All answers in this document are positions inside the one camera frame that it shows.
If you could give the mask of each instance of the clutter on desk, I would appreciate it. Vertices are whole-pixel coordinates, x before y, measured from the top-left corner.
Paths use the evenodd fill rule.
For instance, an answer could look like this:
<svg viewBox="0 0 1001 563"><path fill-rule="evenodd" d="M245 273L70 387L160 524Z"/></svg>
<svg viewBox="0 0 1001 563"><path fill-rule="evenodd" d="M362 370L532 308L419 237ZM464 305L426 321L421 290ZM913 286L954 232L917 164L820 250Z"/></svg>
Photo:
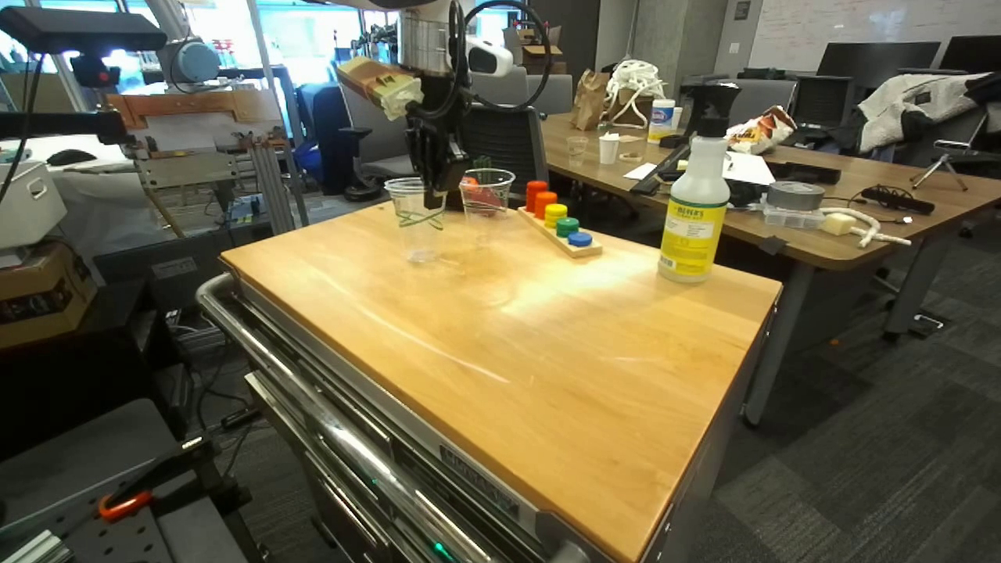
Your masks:
<svg viewBox="0 0 1001 563"><path fill-rule="evenodd" d="M784 111L784 105L770 105L767 111L732 126L726 138L728 138L728 149L767 154L776 142L781 142L794 129L798 122Z"/></svg>
<svg viewBox="0 0 1001 563"><path fill-rule="evenodd" d="M600 134L597 138L597 161L600 164L620 161L620 146L623 146L623 134L615 134L615 131Z"/></svg>
<svg viewBox="0 0 1001 563"><path fill-rule="evenodd" d="M780 208L820 208L827 187L823 185L803 185L803 181L776 181L767 193L767 207Z"/></svg>
<svg viewBox="0 0 1001 563"><path fill-rule="evenodd" d="M803 185L838 185L843 181L838 168L823 168L823 164L770 158L770 168L781 181L803 181Z"/></svg>
<svg viewBox="0 0 1001 563"><path fill-rule="evenodd" d="M671 97L658 97L652 105L649 142L660 146L660 141L672 138L679 129L679 105Z"/></svg>
<svg viewBox="0 0 1001 563"><path fill-rule="evenodd" d="M652 105L663 97L663 79L654 63L623 59L608 82L603 122L652 126Z"/></svg>
<svg viewBox="0 0 1001 563"><path fill-rule="evenodd" d="M724 161L726 122L708 116L693 138L685 176L671 187L660 274L676 282L704 282L711 274L728 204Z"/></svg>
<svg viewBox="0 0 1001 563"><path fill-rule="evenodd" d="M893 187L893 185L864 187L860 199L876 199L885 208L905 208L905 212L919 212L919 216L936 212L932 199L919 199L913 190Z"/></svg>
<svg viewBox="0 0 1001 563"><path fill-rule="evenodd" d="M603 97L608 97L608 70L591 70L585 69L582 79L575 82L575 97L572 97L572 129L575 131L594 131L600 116L603 116Z"/></svg>
<svg viewBox="0 0 1001 563"><path fill-rule="evenodd" d="M790 224L790 227L811 227L827 234L856 234L856 246L870 246L873 239L890 239L912 246L912 237L898 237L883 232L883 223L870 212L851 207L820 207L820 208L770 208L767 223Z"/></svg>

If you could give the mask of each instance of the orange object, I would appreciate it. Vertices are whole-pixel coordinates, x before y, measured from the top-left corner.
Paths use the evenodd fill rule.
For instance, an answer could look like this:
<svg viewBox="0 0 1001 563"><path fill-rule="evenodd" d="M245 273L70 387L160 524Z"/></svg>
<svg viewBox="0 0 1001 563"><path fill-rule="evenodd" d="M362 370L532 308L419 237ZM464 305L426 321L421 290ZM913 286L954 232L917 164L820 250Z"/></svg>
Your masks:
<svg viewBox="0 0 1001 563"><path fill-rule="evenodd" d="M528 212L534 208L539 190L549 190L549 187L550 187L550 181L528 181L528 185L525 185L525 208L528 208Z"/></svg>
<svg viewBox="0 0 1001 563"><path fill-rule="evenodd" d="M545 207L549 207L549 204L556 204L556 199L559 199L556 190L539 190L539 193L534 193L532 216L545 217Z"/></svg>
<svg viewBox="0 0 1001 563"><path fill-rule="evenodd" d="M149 507L155 493L141 490L134 498L124 498L123 502L109 502L109 498L101 500L98 517L103 522L118 522L124 517L134 517L138 509Z"/></svg>

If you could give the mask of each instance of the green object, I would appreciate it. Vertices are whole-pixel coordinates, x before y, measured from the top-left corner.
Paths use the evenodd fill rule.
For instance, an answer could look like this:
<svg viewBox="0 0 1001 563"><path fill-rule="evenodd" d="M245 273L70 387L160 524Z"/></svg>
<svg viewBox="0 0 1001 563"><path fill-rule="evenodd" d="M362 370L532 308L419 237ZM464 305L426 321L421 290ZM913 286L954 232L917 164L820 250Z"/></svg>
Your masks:
<svg viewBox="0 0 1001 563"><path fill-rule="evenodd" d="M568 234L575 234L582 227L582 223L575 217L575 216L564 216L559 223L556 223L556 237L568 237Z"/></svg>
<svg viewBox="0 0 1001 563"><path fill-rule="evenodd" d="M440 563L456 563L456 555L450 554L450 548L444 540L436 540L432 551L438 554Z"/></svg>

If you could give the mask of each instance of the bag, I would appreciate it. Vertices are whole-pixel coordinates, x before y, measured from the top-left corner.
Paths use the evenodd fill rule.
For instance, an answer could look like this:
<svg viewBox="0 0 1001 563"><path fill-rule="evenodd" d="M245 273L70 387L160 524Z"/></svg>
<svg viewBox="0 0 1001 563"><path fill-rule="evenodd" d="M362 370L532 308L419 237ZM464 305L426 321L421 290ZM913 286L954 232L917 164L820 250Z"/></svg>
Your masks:
<svg viewBox="0 0 1001 563"><path fill-rule="evenodd" d="M608 122L649 126L654 100L663 97L658 66L646 59L623 59L608 82L608 97Z"/></svg>

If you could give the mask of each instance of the cable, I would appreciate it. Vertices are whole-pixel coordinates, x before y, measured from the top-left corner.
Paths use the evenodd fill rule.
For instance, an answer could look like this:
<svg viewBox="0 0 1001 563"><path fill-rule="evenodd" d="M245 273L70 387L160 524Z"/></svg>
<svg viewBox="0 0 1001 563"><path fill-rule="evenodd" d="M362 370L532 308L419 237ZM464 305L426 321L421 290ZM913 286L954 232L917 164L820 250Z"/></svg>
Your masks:
<svg viewBox="0 0 1001 563"><path fill-rule="evenodd" d="M223 400L242 403L245 409L254 409L254 403L249 403L246 398L239 398L239 394L229 394L229 389L219 389L219 387L216 387L229 350L231 350L231 339L224 337L214 373L208 374L204 387L201 387L196 398L194 398L194 420L196 420L196 429L208 430L208 433L216 430L216 429L208 424L208 413L204 413L208 398L223 398Z"/></svg>
<svg viewBox="0 0 1001 563"><path fill-rule="evenodd" d="M525 100L515 103L515 105L490 103L490 100L485 100L485 97L478 97L476 90L472 90L472 97L476 97L478 103L490 105L490 108L515 108L515 111L518 111L518 108L528 108L528 105L541 97L545 83L550 82L550 70L555 70L555 46L550 46L550 35L549 35L545 22L541 22L525 4L515 4L515 0L489 0L489 4L478 4L476 9L466 12L466 22L464 22L464 63L466 63L466 28L470 28L470 22L472 22L478 12L496 9L496 7L509 7L509 9L518 9L523 15L532 18L532 28L534 28L539 36L541 36L545 66L541 66L541 79L539 79L532 97L525 97Z"/></svg>
<svg viewBox="0 0 1001 563"><path fill-rule="evenodd" d="M38 82L40 82L40 63L45 55L34 59L34 70L25 70L25 83L23 83L23 141L10 158L10 168L5 168L5 177L2 177L2 187L0 187L0 199L5 196L10 185L12 185L12 176L20 171L20 161L25 158L25 146L27 146L27 131L33 131L33 111L34 111L34 100L38 100Z"/></svg>
<svg viewBox="0 0 1001 563"><path fill-rule="evenodd" d="M245 449L245 444L246 444L249 429L254 429L254 424L246 424L246 429L242 430L239 444L231 446L229 462L224 462L224 469L223 469L223 477L229 477L229 472L235 469L235 462L239 462L239 456L242 456L242 449Z"/></svg>

